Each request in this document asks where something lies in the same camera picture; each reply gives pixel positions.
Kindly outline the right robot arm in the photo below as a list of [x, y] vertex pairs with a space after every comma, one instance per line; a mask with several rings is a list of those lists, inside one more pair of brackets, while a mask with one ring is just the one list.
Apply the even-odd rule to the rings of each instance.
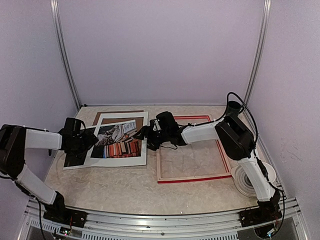
[[280, 209], [279, 202], [284, 201], [284, 193], [271, 183], [268, 170], [258, 157], [258, 130], [251, 132], [239, 118], [239, 114], [248, 109], [241, 98], [228, 100], [219, 118], [186, 125], [178, 124], [173, 114], [165, 111], [150, 120], [149, 125], [144, 125], [133, 137], [146, 140], [147, 148], [153, 151], [166, 142], [178, 147], [220, 140], [226, 155], [238, 162], [256, 193], [258, 208], [241, 211], [241, 218], [250, 224], [281, 219], [285, 211]]

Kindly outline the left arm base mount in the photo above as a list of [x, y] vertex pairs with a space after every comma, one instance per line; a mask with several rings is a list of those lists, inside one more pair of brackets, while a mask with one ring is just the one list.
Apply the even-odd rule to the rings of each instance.
[[85, 211], [67, 208], [63, 214], [53, 211], [45, 211], [43, 218], [55, 223], [68, 225], [71, 227], [84, 228], [88, 213]]

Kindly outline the cat and books photo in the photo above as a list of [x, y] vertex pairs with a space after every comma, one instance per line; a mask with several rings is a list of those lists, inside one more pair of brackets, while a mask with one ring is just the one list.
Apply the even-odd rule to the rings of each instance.
[[89, 167], [136, 167], [147, 164], [144, 143], [133, 137], [143, 126], [144, 118], [104, 118], [100, 125], [86, 129], [79, 134], [94, 134], [98, 141], [79, 156], [67, 155], [64, 170]]

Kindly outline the clear acrylic sheet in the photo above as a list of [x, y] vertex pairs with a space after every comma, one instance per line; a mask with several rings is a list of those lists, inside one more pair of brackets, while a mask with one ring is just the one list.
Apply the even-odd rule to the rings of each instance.
[[160, 148], [161, 177], [203, 177], [225, 174], [227, 167], [217, 140], [195, 142], [179, 146], [176, 150]]

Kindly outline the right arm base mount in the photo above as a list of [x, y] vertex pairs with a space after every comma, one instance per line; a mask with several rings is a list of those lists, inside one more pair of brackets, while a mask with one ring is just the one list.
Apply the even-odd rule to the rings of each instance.
[[246, 209], [240, 211], [238, 215], [240, 224], [243, 228], [275, 221], [283, 216], [282, 212], [279, 210], [270, 212], [260, 208]]

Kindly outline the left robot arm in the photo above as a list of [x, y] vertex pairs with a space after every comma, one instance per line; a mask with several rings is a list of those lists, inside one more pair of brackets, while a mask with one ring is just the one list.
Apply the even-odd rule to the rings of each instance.
[[58, 132], [24, 125], [4, 124], [0, 128], [0, 171], [27, 195], [36, 198], [47, 212], [63, 223], [70, 218], [61, 193], [48, 186], [34, 167], [49, 152], [63, 151], [72, 160], [82, 160], [98, 142], [95, 134], [80, 119], [68, 117]]

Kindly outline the red wooden picture frame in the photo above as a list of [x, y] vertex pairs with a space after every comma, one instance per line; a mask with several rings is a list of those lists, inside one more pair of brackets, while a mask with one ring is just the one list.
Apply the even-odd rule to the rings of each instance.
[[230, 160], [218, 139], [156, 151], [158, 184], [202, 182], [231, 178]]

